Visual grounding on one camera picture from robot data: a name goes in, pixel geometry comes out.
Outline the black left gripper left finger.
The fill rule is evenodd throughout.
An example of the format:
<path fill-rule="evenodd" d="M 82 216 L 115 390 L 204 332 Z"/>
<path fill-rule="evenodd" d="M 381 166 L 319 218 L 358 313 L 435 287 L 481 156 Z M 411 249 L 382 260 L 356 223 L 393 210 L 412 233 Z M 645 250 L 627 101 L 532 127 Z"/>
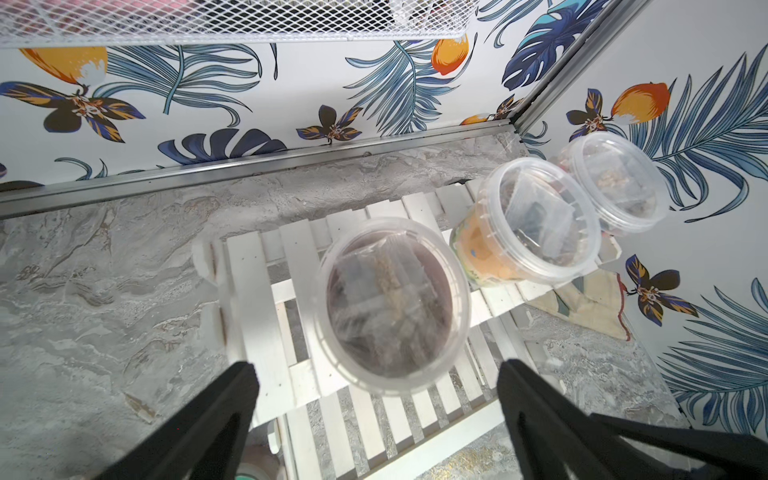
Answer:
<path fill-rule="evenodd" d="M 99 479 L 233 479 L 255 411 L 252 364 L 232 364 Z"/>

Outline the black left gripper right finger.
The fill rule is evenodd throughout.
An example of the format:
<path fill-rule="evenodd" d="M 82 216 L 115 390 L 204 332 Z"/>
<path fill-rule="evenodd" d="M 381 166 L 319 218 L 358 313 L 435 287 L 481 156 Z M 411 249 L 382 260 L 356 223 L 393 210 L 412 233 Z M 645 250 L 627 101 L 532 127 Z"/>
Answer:
<path fill-rule="evenodd" d="M 755 437 L 586 415 L 517 359 L 501 365 L 497 393 L 526 479 L 767 476 L 767 445 Z"/>

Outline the white slatted wooden shelf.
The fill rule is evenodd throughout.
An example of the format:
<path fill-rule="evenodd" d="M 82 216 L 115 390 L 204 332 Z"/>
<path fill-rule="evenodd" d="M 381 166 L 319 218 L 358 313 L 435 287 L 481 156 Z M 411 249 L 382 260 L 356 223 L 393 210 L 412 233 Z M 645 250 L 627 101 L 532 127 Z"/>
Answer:
<path fill-rule="evenodd" d="M 500 425 L 503 360 L 529 366 L 514 309 L 552 292 L 530 281 L 464 286 L 447 248 L 478 181 L 196 243 L 219 298 L 202 328 L 254 365 L 254 426 L 290 479 L 411 478 Z"/>

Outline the clear lidless jar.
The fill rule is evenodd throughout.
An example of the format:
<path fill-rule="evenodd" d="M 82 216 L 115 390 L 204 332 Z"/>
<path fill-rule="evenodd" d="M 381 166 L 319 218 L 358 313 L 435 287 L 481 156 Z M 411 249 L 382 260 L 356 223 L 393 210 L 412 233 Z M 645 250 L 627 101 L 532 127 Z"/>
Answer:
<path fill-rule="evenodd" d="M 380 396 L 428 389 L 471 328 L 470 288 L 441 233 L 405 218 L 367 219 L 320 261 L 316 338 L 349 384 Z"/>

